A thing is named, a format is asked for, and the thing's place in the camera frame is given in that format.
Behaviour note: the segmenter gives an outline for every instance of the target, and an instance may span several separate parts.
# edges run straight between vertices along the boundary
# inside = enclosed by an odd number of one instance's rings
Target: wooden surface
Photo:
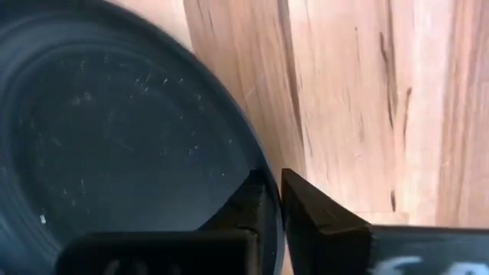
[[[489,226],[489,2],[112,1],[217,75],[276,176],[376,223]]]

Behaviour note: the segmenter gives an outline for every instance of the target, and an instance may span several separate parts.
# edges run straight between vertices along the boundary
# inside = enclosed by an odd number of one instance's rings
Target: black plastic lid
[[[196,230],[259,169],[279,272],[277,187],[230,95],[154,26],[73,3],[0,7],[0,270],[46,274],[86,233]]]

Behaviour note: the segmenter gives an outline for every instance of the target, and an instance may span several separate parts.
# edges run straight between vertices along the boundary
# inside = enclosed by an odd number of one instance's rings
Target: black plastic piece
[[[105,233],[71,244],[58,275],[258,275],[257,235],[245,231]]]
[[[370,225],[292,170],[282,172],[283,210],[295,274],[363,274]]]
[[[282,176],[297,275],[489,274],[488,230],[371,225],[292,170]]]
[[[80,238],[59,257],[57,275],[105,275],[114,262],[120,272],[134,272],[134,266],[142,265],[147,274],[272,274],[277,246],[268,238],[274,229],[274,212],[265,180],[261,171],[251,171],[197,231]]]

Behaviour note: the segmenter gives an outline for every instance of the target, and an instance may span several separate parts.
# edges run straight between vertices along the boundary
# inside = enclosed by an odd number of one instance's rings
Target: wood plank
[[[437,222],[487,227],[489,3],[457,2],[453,24]]]
[[[278,178],[284,167],[305,170],[277,4],[185,1],[195,54],[244,109]]]
[[[308,179],[355,212],[389,212],[397,97],[381,0],[289,0]]]
[[[407,225],[410,217],[403,212],[356,212],[360,218],[373,225]]]
[[[192,50],[183,0],[108,0],[145,18]]]

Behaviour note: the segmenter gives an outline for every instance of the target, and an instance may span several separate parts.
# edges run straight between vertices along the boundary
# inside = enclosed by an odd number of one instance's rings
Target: white marking
[[[401,256],[381,261],[372,271],[373,275],[403,275],[397,268],[402,264],[418,264],[423,260],[419,256]]]
[[[489,275],[489,267],[486,264],[454,263],[443,275]]]

